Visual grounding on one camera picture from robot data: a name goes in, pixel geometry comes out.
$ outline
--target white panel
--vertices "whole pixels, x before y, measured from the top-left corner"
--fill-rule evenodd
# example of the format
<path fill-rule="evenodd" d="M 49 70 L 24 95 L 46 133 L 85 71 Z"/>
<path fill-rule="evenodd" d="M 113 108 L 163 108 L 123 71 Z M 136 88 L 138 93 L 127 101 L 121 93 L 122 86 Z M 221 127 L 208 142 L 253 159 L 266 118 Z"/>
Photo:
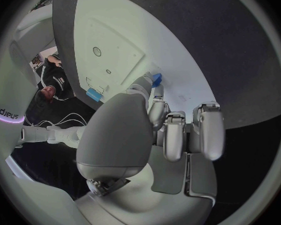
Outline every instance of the white panel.
<path fill-rule="evenodd" d="M 145 54 L 138 63 L 135 61 L 137 63 L 135 64 L 127 59 L 130 56 L 130 50 L 128 54 L 107 51 L 108 56 L 113 60 L 112 73 L 122 74 L 122 77 L 106 80 L 108 88 L 103 93 L 102 102 L 125 90 L 145 72 L 162 74 L 164 99 L 169 103 L 172 111 L 185 111 L 188 123 L 192 121 L 193 109 L 196 106 L 202 102 L 215 101 L 207 80 L 183 44 L 159 20 L 129 0 L 77 1 L 74 49 L 80 86 L 85 91 L 89 89 L 86 73 L 94 73 L 98 77 L 104 75 L 108 78 L 106 71 L 105 74 L 104 70 L 100 73 L 97 69 L 92 69 L 93 64 L 101 58 L 96 57 L 93 52 L 95 41 L 100 39 L 99 35 L 94 34 L 90 28 L 89 22 L 94 19 L 99 21 L 99 24 L 104 24 L 100 30 L 108 30 L 106 34 L 100 34 L 100 36 L 105 36 L 103 47 L 114 48 L 117 44 L 115 41 L 122 39 L 132 48 Z M 103 49 L 101 56 L 105 56 L 105 53 Z M 120 64 L 121 67 L 115 67 L 114 64 Z"/>

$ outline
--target person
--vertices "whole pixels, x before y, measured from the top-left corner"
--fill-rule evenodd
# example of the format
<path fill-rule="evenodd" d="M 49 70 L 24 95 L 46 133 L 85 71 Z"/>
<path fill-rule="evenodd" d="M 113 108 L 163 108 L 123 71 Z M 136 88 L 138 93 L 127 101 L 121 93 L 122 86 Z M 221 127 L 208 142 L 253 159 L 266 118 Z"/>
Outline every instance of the person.
<path fill-rule="evenodd" d="M 64 101 L 75 97 L 58 54 L 49 55 L 45 59 L 40 82 L 43 88 L 37 91 L 34 97 L 39 107 L 52 103 L 54 99 Z"/>

